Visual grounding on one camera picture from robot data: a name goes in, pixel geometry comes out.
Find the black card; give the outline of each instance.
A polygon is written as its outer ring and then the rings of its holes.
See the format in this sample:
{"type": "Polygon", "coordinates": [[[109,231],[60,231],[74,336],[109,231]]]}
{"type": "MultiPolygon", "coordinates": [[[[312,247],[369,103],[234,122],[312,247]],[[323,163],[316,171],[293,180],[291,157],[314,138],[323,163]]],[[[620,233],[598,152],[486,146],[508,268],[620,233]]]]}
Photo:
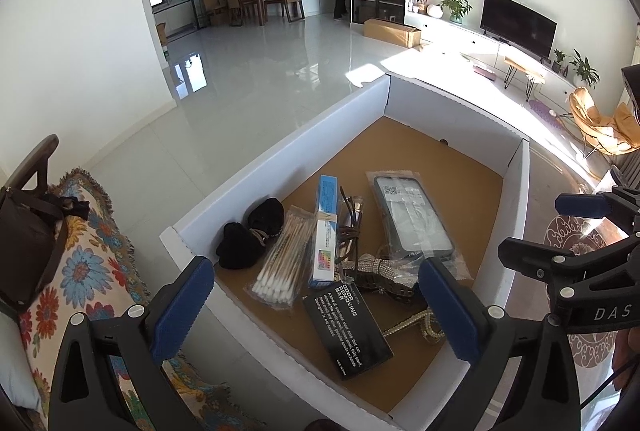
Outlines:
{"type": "Polygon", "coordinates": [[[344,379],[394,356],[354,284],[334,283],[303,302],[344,379]]]}

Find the white cabinet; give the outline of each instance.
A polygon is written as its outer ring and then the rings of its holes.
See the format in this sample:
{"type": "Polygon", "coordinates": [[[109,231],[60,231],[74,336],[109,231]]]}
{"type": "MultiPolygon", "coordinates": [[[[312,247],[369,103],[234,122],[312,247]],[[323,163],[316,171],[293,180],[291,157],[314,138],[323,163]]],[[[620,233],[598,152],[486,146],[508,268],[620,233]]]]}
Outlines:
{"type": "MultiPolygon", "coordinates": [[[[559,109],[562,112],[568,111],[567,101],[569,94],[574,91],[574,86],[564,77],[552,72],[550,68],[515,46],[501,43],[475,30],[424,14],[407,11],[404,15],[404,22],[419,28],[422,31],[423,41],[442,46],[443,51],[459,52],[489,65],[497,74],[498,79],[503,79],[509,68],[504,62],[505,57],[519,63],[524,68],[539,73],[544,77],[545,84],[536,85],[534,96],[538,96],[552,109],[559,109]]],[[[511,86],[525,91],[526,83],[527,76],[522,72],[516,72],[511,86]]]]}
{"type": "Polygon", "coordinates": [[[479,32],[424,14],[406,12],[404,22],[422,30],[422,39],[495,66],[500,43],[479,32]]]}

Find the cardboard box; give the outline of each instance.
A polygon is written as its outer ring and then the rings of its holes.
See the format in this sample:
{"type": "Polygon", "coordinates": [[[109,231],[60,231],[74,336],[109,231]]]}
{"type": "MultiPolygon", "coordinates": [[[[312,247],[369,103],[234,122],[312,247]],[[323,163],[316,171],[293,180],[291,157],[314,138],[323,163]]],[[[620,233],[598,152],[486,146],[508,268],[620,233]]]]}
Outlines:
{"type": "Polygon", "coordinates": [[[412,26],[399,25],[382,19],[367,19],[364,21],[364,35],[379,41],[385,41],[406,48],[413,48],[420,44],[422,31],[412,26]]]}
{"type": "MultiPolygon", "coordinates": [[[[320,175],[326,175],[337,176],[346,194],[363,198],[358,249],[376,254],[386,238],[366,172],[392,169],[420,174],[476,278],[473,291],[485,305],[505,306],[515,273],[502,266],[497,247],[505,237],[524,234],[529,141],[471,100],[396,76],[383,75],[278,142],[168,227],[161,240],[181,270],[194,255],[215,261],[225,223],[242,220],[267,196],[281,199],[285,210],[295,205],[313,212],[320,175]]],[[[245,290],[261,267],[262,261],[244,270],[216,268],[207,299],[240,347],[351,431],[429,426],[467,369],[449,345],[428,345],[420,328],[408,328],[389,339],[394,358],[343,380],[303,305],[302,297],[315,292],[305,281],[290,311],[274,310],[245,290]]],[[[420,309],[377,292],[363,297],[382,329],[420,309]]]]}
{"type": "Polygon", "coordinates": [[[160,45],[163,48],[167,46],[166,33],[164,32],[165,26],[166,26],[166,23],[160,23],[159,25],[156,25],[156,30],[158,30],[158,37],[160,38],[160,45]]]}

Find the blue gripper pad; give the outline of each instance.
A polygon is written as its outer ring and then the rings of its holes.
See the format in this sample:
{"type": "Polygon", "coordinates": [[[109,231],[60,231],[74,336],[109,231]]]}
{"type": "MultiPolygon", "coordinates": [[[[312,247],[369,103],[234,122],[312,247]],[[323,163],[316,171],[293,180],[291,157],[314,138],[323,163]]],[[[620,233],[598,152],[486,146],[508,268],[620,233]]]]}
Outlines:
{"type": "Polygon", "coordinates": [[[611,207],[602,194],[560,194],[556,211],[563,216],[599,220],[611,213],[611,207]]]}
{"type": "MultiPolygon", "coordinates": [[[[178,279],[170,285],[165,285],[156,296],[161,313],[153,318],[151,329],[151,356],[156,365],[174,357],[184,342],[198,313],[204,306],[214,285],[213,264],[209,259],[196,256],[187,268],[182,271],[178,279]]],[[[149,308],[155,308],[154,301],[149,308]]]]}
{"type": "Polygon", "coordinates": [[[479,329],[457,293],[434,265],[433,259],[425,259],[420,264],[418,286],[456,357],[475,364],[481,355],[479,329]]]}

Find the barcode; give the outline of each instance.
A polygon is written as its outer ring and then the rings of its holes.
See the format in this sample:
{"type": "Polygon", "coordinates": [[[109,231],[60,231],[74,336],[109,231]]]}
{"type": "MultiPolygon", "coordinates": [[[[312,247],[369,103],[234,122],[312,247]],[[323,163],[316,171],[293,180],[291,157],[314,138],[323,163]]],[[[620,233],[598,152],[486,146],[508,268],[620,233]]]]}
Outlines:
{"type": "Polygon", "coordinates": [[[382,189],[385,192],[385,194],[401,194],[401,191],[398,187],[382,186],[382,189]]]}

